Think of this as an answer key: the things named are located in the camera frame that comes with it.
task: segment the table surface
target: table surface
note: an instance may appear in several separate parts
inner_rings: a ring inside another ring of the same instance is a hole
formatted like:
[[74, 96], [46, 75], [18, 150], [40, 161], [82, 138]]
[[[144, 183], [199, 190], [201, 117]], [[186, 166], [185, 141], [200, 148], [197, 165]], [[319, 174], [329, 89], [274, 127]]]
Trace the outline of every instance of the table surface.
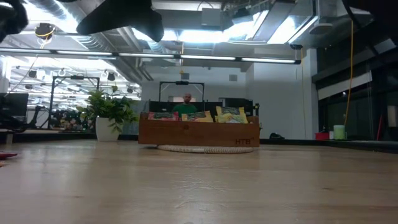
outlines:
[[132, 141], [1, 146], [1, 223], [397, 223], [398, 155], [319, 146], [184, 154]]

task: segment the wooden box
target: wooden box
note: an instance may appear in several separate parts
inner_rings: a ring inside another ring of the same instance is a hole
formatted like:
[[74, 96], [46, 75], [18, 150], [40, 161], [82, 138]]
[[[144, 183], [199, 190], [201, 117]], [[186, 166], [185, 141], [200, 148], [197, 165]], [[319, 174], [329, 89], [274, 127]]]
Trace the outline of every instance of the wooden box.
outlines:
[[139, 121], [139, 144], [179, 146], [259, 147], [260, 127], [256, 116], [252, 124], [202, 123], [189, 121], [148, 120], [142, 113]]

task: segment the person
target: person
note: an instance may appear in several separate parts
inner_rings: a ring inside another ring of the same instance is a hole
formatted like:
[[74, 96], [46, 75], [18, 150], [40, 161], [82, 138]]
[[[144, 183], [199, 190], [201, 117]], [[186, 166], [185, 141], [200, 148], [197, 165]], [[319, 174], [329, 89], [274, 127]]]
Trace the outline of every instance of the person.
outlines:
[[173, 108], [173, 112], [178, 112], [178, 116], [181, 118], [183, 114], [195, 113], [197, 112], [196, 106], [191, 104], [192, 95], [190, 93], [186, 93], [183, 97], [184, 102], [179, 105], [175, 105]]

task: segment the woven mat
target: woven mat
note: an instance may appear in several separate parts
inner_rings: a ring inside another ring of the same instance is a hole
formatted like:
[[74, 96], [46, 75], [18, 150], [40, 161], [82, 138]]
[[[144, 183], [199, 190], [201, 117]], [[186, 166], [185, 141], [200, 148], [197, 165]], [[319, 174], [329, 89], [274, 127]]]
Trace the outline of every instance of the woven mat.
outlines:
[[208, 153], [208, 154], [237, 154], [254, 150], [253, 147], [218, 147], [218, 146], [171, 146], [160, 145], [158, 149], [172, 152]]

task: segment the ceiling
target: ceiling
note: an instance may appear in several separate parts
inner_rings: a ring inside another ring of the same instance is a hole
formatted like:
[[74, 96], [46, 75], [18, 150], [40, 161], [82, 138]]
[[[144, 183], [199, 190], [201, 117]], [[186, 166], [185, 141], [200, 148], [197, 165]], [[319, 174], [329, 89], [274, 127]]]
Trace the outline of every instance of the ceiling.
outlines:
[[[30, 19], [28, 27], [17, 35], [10, 35], [0, 44], [0, 47], [40, 48], [43, 40], [38, 39], [34, 30], [40, 22], [48, 22], [57, 27], [51, 42], [45, 49], [57, 50], [92, 50], [109, 52], [152, 52], [152, 53], [184, 53], [193, 55], [232, 55], [240, 57], [272, 57], [297, 58], [297, 52], [292, 50], [287, 42], [303, 30], [291, 44], [300, 44], [309, 47], [328, 47], [349, 36], [350, 21], [346, 12], [342, 10], [340, 0], [321, 0], [314, 5], [312, 0], [212, 0], [212, 1], [181, 1], [181, 0], [153, 0], [153, 7], [162, 15], [165, 27], [164, 39], [155, 43], [145, 35], [132, 29], [123, 27], [109, 30], [92, 36], [76, 34], [75, 27], [87, 14], [95, 9], [103, 0], [82, 0], [69, 4], [61, 4], [55, 0], [26, 0], [26, 9]], [[246, 7], [252, 17], [252, 22], [237, 24], [231, 23], [233, 14]], [[209, 9], [219, 9], [221, 14], [220, 26], [209, 32], [203, 26], [202, 15]], [[363, 11], [354, 11], [363, 24], [367, 24], [372, 17]], [[333, 25], [331, 31], [322, 35], [309, 34], [309, 30], [319, 22]], [[188, 35], [191, 30], [200, 30], [201, 33]], [[11, 57], [5, 55], [11, 64], [11, 89], [21, 82], [34, 58]], [[101, 86], [109, 89], [115, 83], [107, 80], [108, 72], [116, 74], [116, 85], [122, 90], [122, 95], [131, 98], [140, 97], [142, 82], [168, 80], [170, 73], [178, 73], [180, 67], [232, 68], [235, 73], [245, 72], [250, 63], [218, 62], [206, 60], [175, 59], [117, 59], [117, 60], [83, 60], [67, 58], [40, 58], [32, 69], [39, 70], [45, 79], [26, 78], [13, 91], [27, 91], [26, 83], [34, 86], [30, 92], [50, 92], [51, 76], [60, 71], [66, 75], [84, 75], [98, 77]], [[69, 80], [68, 85], [84, 86], [86, 90], [93, 89], [92, 83], [87, 80]], [[59, 85], [56, 88], [60, 94], [70, 93], [68, 85]], [[127, 85], [136, 86], [133, 93], [127, 93]]]

